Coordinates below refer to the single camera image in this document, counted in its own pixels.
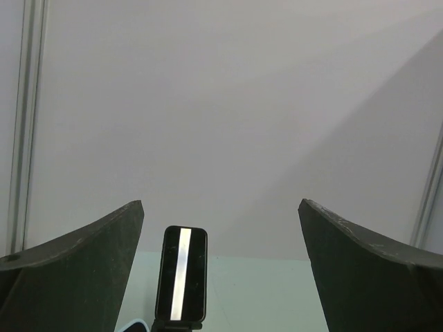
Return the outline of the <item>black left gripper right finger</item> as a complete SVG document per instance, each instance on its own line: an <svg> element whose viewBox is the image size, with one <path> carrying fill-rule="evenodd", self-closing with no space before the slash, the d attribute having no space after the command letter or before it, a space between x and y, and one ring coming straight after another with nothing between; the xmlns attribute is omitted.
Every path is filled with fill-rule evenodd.
<svg viewBox="0 0 443 332"><path fill-rule="evenodd" d="M303 199L302 235L329 331L441 331L442 256Z"/></svg>

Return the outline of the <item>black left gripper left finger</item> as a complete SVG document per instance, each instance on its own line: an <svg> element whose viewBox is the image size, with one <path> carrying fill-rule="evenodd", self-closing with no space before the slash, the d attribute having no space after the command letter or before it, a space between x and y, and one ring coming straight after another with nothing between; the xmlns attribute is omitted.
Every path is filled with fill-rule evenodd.
<svg viewBox="0 0 443 332"><path fill-rule="evenodd" d="M140 201L1 258L2 331L113 331L143 226Z"/></svg>

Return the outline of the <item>light blue cased smartphone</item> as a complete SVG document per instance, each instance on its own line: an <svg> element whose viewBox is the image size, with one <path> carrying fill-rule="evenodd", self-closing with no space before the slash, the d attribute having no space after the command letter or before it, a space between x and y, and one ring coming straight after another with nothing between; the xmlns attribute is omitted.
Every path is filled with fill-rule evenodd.
<svg viewBox="0 0 443 332"><path fill-rule="evenodd" d="M150 332L150 328L144 320L135 319L124 325L118 332Z"/></svg>

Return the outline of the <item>black smartphone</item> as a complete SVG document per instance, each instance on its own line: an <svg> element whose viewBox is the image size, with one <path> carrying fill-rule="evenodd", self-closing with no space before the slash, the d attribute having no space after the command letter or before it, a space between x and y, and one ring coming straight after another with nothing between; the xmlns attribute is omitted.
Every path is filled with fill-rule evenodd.
<svg viewBox="0 0 443 332"><path fill-rule="evenodd" d="M208 233L171 225L163 234L155 318L200 324L206 318Z"/></svg>

